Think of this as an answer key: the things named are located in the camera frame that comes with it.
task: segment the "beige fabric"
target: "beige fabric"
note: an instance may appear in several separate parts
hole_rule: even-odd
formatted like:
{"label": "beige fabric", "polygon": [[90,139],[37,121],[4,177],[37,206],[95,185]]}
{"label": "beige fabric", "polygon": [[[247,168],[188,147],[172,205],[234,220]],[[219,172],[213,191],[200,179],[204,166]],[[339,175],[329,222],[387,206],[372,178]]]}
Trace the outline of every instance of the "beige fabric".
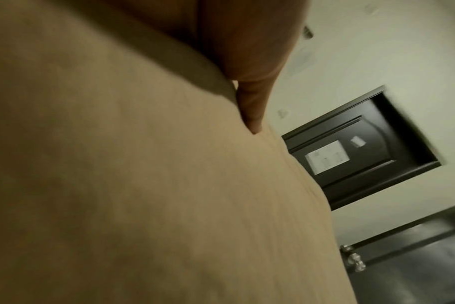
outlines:
{"label": "beige fabric", "polygon": [[0,0],[0,303],[354,303],[321,190],[234,100],[103,5]]}

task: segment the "sticker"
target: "sticker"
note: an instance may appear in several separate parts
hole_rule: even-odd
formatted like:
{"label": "sticker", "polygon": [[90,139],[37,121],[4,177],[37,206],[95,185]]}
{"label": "sticker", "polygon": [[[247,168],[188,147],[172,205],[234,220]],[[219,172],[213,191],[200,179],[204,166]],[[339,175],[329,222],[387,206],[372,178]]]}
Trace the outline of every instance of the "sticker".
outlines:
{"label": "sticker", "polygon": [[351,139],[351,142],[356,146],[356,148],[360,148],[366,144],[366,142],[359,136],[354,136]]}
{"label": "sticker", "polygon": [[349,161],[349,157],[339,140],[312,151],[305,157],[315,175]]}

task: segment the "white paper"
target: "white paper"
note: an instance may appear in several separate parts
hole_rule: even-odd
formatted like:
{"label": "white paper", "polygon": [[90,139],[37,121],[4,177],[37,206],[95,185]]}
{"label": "white paper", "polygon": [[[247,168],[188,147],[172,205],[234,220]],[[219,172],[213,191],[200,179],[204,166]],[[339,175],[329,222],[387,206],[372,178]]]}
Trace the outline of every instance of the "white paper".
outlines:
{"label": "white paper", "polygon": [[356,148],[362,147],[366,144],[366,142],[359,136],[354,136],[351,139],[351,142],[356,146]]}
{"label": "white paper", "polygon": [[339,140],[312,151],[305,157],[315,175],[349,161],[349,157]]}

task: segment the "dark door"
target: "dark door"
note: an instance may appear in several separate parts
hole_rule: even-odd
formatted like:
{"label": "dark door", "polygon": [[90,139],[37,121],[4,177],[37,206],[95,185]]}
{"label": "dark door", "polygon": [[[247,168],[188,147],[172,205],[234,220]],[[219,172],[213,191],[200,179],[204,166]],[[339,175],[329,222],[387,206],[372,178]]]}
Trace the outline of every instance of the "dark door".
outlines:
{"label": "dark door", "polygon": [[455,208],[344,251],[359,304],[455,304]]}

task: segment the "beige cushion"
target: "beige cushion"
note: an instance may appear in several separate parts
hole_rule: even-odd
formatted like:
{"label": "beige cushion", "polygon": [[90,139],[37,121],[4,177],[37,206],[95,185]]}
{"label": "beige cushion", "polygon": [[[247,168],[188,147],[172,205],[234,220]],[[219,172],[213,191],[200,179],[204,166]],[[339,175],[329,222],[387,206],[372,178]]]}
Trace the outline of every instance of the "beige cushion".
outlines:
{"label": "beige cushion", "polygon": [[0,303],[354,303],[323,193],[234,100],[104,5],[0,0]]}

